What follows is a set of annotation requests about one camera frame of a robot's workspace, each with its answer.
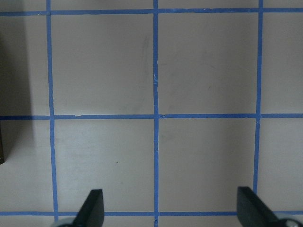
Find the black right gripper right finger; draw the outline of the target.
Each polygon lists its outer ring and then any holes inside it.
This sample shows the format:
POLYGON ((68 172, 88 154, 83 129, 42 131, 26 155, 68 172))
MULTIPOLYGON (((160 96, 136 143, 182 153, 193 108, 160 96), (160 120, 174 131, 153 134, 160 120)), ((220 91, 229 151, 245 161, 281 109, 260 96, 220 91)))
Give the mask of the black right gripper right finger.
POLYGON ((237 218, 243 227, 284 226, 284 221, 247 186, 237 189, 237 218))

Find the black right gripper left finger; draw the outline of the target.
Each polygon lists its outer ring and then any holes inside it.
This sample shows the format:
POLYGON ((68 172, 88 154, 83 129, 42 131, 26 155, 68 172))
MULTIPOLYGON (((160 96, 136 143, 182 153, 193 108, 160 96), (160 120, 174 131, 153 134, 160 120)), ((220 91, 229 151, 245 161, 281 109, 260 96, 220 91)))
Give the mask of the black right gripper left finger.
POLYGON ((91 190, 72 222, 73 227, 102 227, 105 218, 102 189, 91 190))

